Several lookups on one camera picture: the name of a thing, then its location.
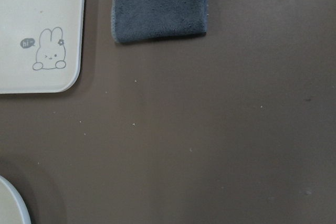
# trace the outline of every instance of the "brown table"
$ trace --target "brown table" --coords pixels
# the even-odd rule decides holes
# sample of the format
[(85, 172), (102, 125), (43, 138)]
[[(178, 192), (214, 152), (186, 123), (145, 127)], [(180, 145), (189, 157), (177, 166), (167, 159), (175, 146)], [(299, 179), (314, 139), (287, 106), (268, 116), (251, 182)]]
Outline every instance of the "brown table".
[(209, 0), (205, 37), (117, 45), (0, 96), (0, 174), (33, 223), (336, 223), (336, 0)]

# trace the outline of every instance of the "flower on rabbit ear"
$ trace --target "flower on rabbit ear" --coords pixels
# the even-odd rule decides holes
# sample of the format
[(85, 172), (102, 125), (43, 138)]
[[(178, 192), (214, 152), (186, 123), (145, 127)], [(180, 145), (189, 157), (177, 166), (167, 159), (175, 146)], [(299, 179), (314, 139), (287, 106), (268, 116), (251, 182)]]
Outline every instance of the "flower on rabbit ear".
[(60, 39), (60, 40), (58, 41), (58, 44), (59, 44), (60, 46), (63, 46), (63, 45), (64, 45), (64, 40)]

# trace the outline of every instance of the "gray cloth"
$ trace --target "gray cloth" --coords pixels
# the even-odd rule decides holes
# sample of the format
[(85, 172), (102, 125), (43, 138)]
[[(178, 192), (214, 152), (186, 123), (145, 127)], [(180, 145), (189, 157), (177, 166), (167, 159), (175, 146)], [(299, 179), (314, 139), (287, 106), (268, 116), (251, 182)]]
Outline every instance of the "gray cloth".
[(117, 42), (206, 30), (207, 0), (113, 0), (112, 35)]

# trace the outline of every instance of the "rabbit ear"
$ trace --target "rabbit ear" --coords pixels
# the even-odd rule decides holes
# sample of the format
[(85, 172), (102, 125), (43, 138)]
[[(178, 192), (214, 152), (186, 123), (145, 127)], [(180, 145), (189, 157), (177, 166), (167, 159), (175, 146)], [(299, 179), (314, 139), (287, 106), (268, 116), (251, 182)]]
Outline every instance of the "rabbit ear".
[(56, 27), (52, 31), (51, 40), (53, 43), (58, 43), (60, 39), (63, 39), (63, 31), (60, 27)]
[(47, 45), (51, 42), (51, 30), (45, 29), (40, 35), (40, 47), (42, 45)]

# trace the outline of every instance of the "rabbit paw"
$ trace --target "rabbit paw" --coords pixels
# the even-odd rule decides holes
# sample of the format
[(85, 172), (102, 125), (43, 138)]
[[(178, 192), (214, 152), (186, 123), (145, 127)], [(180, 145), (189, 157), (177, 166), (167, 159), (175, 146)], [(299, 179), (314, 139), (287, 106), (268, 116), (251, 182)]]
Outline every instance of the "rabbit paw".
[(66, 65), (67, 64), (63, 60), (59, 60), (59, 61), (56, 62), (56, 68), (58, 68), (58, 69), (65, 68)]
[(43, 68), (43, 64), (41, 62), (36, 62), (34, 65), (33, 65), (33, 69), (34, 70), (40, 70)]

